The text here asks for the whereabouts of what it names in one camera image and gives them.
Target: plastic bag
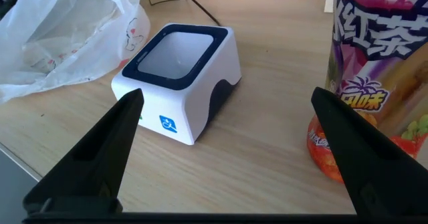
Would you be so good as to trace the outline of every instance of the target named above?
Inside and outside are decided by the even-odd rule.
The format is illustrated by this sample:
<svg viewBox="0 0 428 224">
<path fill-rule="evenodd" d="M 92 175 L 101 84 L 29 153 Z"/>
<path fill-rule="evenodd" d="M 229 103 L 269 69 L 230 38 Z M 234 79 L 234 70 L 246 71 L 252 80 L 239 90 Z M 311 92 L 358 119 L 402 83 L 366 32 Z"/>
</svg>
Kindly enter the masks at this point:
<svg viewBox="0 0 428 224">
<path fill-rule="evenodd" d="M 413 158 L 428 142 L 427 19 L 428 0 L 334 0 L 326 89 Z M 342 181 L 316 116 L 307 145 Z"/>
<path fill-rule="evenodd" d="M 18 0 L 0 21 L 0 103 L 95 80 L 136 54 L 140 0 Z"/>
</svg>

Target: wooden table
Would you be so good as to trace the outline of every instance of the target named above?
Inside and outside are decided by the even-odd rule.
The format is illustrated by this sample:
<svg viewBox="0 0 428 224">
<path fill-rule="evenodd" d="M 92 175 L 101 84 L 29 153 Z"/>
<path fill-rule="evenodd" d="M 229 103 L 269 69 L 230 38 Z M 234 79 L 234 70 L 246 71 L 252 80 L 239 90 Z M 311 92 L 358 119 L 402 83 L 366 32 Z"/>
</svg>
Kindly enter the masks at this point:
<svg viewBox="0 0 428 224">
<path fill-rule="evenodd" d="M 138 127 L 119 194 L 125 209 L 354 213 L 306 148 L 310 96 L 324 85 L 330 49 L 324 0 L 198 1 L 234 28 L 243 79 L 195 146 Z M 143 5 L 151 33 L 168 22 L 213 24 L 191 1 Z M 114 105 L 116 73 L 1 105 L 0 142 L 45 175 Z"/>
</svg>

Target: printed logo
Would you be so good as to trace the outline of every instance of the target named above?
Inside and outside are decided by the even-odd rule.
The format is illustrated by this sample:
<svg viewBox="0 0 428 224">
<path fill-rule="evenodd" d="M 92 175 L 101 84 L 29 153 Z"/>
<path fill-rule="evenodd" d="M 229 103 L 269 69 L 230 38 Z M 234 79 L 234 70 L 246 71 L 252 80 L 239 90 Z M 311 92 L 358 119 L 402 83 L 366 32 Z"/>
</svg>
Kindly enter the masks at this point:
<svg viewBox="0 0 428 224">
<path fill-rule="evenodd" d="M 355 110 L 378 112 L 389 96 L 389 92 L 380 89 L 381 83 L 356 76 L 357 81 L 347 80 L 340 99 Z"/>
<path fill-rule="evenodd" d="M 316 146 L 322 146 L 322 147 L 330 148 L 330 146 L 328 145 L 327 139 L 317 136 L 314 129 L 312 129 L 308 133 L 308 136 L 309 136 L 309 139 L 312 140 L 312 142 Z"/>
<path fill-rule="evenodd" d="M 407 59 L 428 35 L 428 16 L 418 11 L 394 15 L 359 6 L 354 0 L 335 0 L 333 41 L 361 49 L 368 60 Z"/>
<path fill-rule="evenodd" d="M 165 116 L 159 116 L 160 123 L 165 130 L 169 130 L 171 132 L 177 133 L 177 127 L 175 126 L 174 120 L 167 118 Z"/>
<path fill-rule="evenodd" d="M 138 35 L 136 33 L 136 18 L 129 22 L 128 27 L 126 28 L 126 46 L 125 49 L 128 51 L 134 51 L 140 43 L 144 40 L 143 35 Z"/>
</svg>

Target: white plastic bag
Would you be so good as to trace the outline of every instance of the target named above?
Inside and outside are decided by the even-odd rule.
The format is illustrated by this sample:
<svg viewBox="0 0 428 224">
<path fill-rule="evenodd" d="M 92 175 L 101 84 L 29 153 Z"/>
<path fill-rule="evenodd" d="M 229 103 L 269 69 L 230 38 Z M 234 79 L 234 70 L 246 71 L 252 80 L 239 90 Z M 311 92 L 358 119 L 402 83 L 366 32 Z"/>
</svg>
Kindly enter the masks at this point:
<svg viewBox="0 0 428 224">
<path fill-rule="evenodd" d="M 136 54 L 149 30 L 140 0 L 18 0 L 0 21 L 0 104 L 95 80 Z"/>
</svg>

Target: black base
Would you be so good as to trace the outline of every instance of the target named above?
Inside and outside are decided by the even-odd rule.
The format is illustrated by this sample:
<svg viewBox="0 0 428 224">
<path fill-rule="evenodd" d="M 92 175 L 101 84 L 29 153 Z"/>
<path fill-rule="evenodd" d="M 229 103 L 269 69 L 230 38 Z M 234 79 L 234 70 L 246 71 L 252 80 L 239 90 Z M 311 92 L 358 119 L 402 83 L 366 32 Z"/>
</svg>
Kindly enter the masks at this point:
<svg viewBox="0 0 428 224">
<path fill-rule="evenodd" d="M 208 119 L 207 123 L 202 130 L 202 133 L 198 136 L 198 139 L 205 133 L 206 129 L 208 128 L 211 121 L 214 119 L 214 117 L 217 115 L 217 113 L 220 111 L 221 107 L 224 105 L 226 100 L 229 98 L 229 96 L 232 94 L 233 90 L 236 88 L 236 86 L 240 83 L 241 80 L 238 81 L 235 85 L 230 84 L 227 80 L 220 80 L 214 87 L 213 92 L 211 93 L 211 97 L 209 99 L 209 112 L 208 112 Z"/>
</svg>

